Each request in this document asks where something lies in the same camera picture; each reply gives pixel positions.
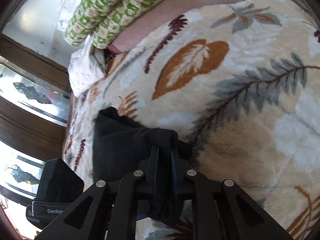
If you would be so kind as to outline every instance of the gray-green fern print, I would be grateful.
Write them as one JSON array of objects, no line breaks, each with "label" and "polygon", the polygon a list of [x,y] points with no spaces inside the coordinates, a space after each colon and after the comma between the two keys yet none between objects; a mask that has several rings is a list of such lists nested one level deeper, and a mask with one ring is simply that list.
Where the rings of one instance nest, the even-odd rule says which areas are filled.
[{"label": "gray-green fern print", "polygon": [[216,28],[222,24],[231,22],[236,18],[238,18],[238,20],[232,26],[232,34],[249,28],[253,23],[253,20],[256,20],[259,23],[282,26],[279,18],[276,15],[268,12],[262,13],[263,11],[270,9],[270,7],[254,9],[254,4],[252,3],[244,8],[235,9],[231,7],[231,9],[234,11],[233,14],[214,22],[211,28]]},{"label": "gray-green fern print", "polygon": [[237,120],[240,110],[249,114],[251,102],[259,112],[263,110],[265,102],[279,103],[280,92],[289,94],[296,92],[298,83],[305,88],[307,70],[317,69],[318,66],[304,65],[295,53],[291,53],[292,60],[281,58],[279,62],[270,60],[272,70],[257,68],[258,72],[246,70],[245,75],[233,75],[229,80],[217,84],[219,88],[215,99],[208,104],[208,108],[196,120],[195,130],[189,137],[189,143],[201,150],[210,130],[215,131],[225,121]]}]

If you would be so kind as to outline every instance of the metal screw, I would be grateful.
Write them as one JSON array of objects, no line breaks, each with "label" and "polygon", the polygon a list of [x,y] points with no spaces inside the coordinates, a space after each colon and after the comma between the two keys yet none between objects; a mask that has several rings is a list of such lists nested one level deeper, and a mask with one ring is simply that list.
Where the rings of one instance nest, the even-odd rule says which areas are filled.
[{"label": "metal screw", "polygon": [[133,174],[134,174],[134,176],[136,176],[136,177],[141,177],[141,176],[143,175],[143,171],[137,170],[137,171],[135,171]]},{"label": "metal screw", "polygon": [[196,172],[195,170],[188,170],[188,171],[187,171],[187,174],[188,174],[189,176],[196,176],[196,175],[197,175],[197,172]]},{"label": "metal screw", "polygon": [[228,187],[232,187],[235,183],[233,182],[233,180],[231,179],[226,179],[224,181],[224,185],[228,186]]},{"label": "metal screw", "polygon": [[98,180],[96,183],[97,187],[104,187],[106,185],[106,182],[104,180]]}]

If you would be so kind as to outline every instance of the white wall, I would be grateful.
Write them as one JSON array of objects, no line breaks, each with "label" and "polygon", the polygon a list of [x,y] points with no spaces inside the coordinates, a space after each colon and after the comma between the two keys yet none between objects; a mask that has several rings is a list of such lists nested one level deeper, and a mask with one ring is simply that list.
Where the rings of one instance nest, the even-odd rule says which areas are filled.
[{"label": "white wall", "polygon": [[68,67],[79,49],[67,44],[64,31],[80,0],[28,0],[4,28],[3,34]]}]

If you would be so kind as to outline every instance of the white pillowcase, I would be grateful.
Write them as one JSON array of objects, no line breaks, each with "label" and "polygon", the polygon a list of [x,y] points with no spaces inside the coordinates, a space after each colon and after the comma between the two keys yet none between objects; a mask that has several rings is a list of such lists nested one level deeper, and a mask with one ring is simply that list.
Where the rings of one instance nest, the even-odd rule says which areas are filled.
[{"label": "white pillowcase", "polygon": [[94,47],[92,41],[91,36],[88,36],[84,48],[71,55],[68,67],[69,81],[77,98],[106,75],[103,49]]}]

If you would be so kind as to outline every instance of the blanket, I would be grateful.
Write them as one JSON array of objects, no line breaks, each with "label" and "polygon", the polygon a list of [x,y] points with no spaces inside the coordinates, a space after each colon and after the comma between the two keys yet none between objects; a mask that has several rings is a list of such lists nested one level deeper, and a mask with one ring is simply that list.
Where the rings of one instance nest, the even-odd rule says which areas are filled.
[{"label": "blanket", "polygon": [[[320,215],[319,33],[290,0],[188,11],[113,58],[72,99],[63,158],[88,188],[95,120],[114,106],[177,131],[194,145],[195,169],[234,180],[301,240]],[[139,221],[136,239],[192,239],[190,206],[175,227]]]}]

